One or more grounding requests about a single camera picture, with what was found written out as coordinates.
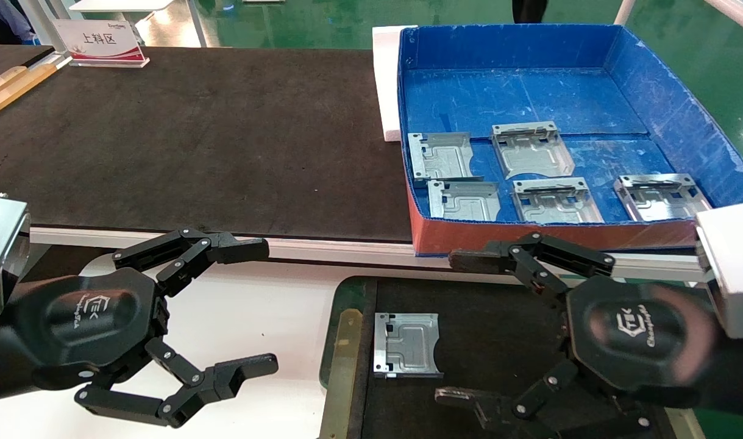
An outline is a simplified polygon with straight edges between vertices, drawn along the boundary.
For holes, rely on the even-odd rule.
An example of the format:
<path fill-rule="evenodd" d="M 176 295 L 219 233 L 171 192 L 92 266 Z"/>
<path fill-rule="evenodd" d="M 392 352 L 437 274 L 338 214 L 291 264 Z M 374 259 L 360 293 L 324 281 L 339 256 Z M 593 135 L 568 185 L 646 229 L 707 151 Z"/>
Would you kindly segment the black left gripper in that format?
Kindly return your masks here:
<path fill-rule="evenodd" d="M 32 283 L 10 306 L 16 345 L 32 362 L 29 378 L 39 390 L 61 391 L 98 377 L 75 395 L 88 412 L 182 427 L 206 405 L 237 397 L 245 381 L 276 373 L 279 364 L 267 353 L 199 370 L 157 338 L 167 334 L 169 319 L 162 297 L 176 296 L 215 263 L 269 255 L 263 238 L 182 228 L 117 250 L 112 273 Z M 155 284 L 143 272 L 158 266 L 164 268 Z M 180 382 L 178 391 L 167 398 L 113 391 L 118 377 L 132 377 L 148 358 Z"/>

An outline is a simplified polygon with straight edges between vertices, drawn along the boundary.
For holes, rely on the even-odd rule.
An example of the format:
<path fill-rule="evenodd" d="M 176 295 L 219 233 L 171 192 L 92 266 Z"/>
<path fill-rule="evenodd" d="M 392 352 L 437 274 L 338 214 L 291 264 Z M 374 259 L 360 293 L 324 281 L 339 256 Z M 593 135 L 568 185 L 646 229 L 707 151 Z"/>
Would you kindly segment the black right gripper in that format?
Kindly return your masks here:
<path fill-rule="evenodd" d="M 705 292 L 617 282 L 609 278 L 616 263 L 610 255 L 541 232 L 489 241 L 481 251 L 453 250 L 449 263 L 462 273 L 512 275 L 552 307 L 566 298 L 572 355 L 619 391 L 694 388 L 719 341 Z M 549 266 L 589 279 L 568 292 Z M 637 408 L 566 430 L 542 423 L 538 412 L 577 376 L 577 364 L 563 360 L 516 398 L 466 387 L 438 387 L 433 398 L 472 412 L 483 430 L 502 438 L 622 438 L 652 428 Z"/>

